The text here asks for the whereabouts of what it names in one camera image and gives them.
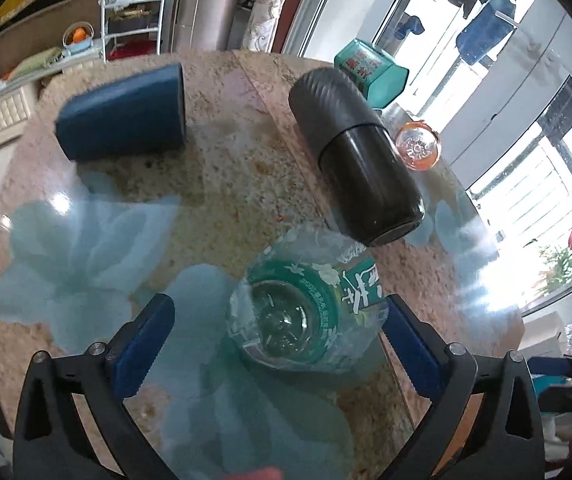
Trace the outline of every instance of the black tumbler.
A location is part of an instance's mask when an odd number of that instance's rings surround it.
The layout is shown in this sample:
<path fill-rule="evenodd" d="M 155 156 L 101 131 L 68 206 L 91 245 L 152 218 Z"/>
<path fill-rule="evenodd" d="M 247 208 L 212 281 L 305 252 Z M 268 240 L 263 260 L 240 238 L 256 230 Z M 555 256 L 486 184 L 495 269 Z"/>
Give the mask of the black tumbler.
<path fill-rule="evenodd" d="M 334 68 L 311 70 L 293 85 L 288 103 L 333 194 L 344 234 L 380 246 L 421 223 L 421 193 L 348 76 Z"/>

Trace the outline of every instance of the marble tabletop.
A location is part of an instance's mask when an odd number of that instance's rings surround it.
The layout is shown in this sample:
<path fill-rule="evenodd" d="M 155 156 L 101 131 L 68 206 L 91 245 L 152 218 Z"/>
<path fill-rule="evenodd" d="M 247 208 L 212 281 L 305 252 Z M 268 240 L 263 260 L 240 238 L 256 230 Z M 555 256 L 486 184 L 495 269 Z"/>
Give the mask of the marble tabletop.
<path fill-rule="evenodd" d="M 67 99 L 173 62 L 185 78 L 185 150 L 66 159 L 54 120 Z M 175 328 L 125 404 L 181 478 L 266 465 L 287 478 L 377 478 L 428 407 L 385 338 L 353 372 L 329 378 L 248 365 L 225 334 L 227 298 L 255 256 L 291 226 L 331 217 L 287 102 L 294 81 L 319 65 L 184 51 L 51 81 L 0 194 L 0 402 L 11 427 L 35 351 L 82 352 L 165 292 Z M 523 323 L 472 203 L 444 164 L 413 175 L 427 216 L 374 249 L 384 292 L 401 294 L 448 342 L 488 355 L 517 348 Z M 100 460 L 115 468 L 88 408 L 78 409 Z M 469 420 L 460 429 L 461 440 Z"/>

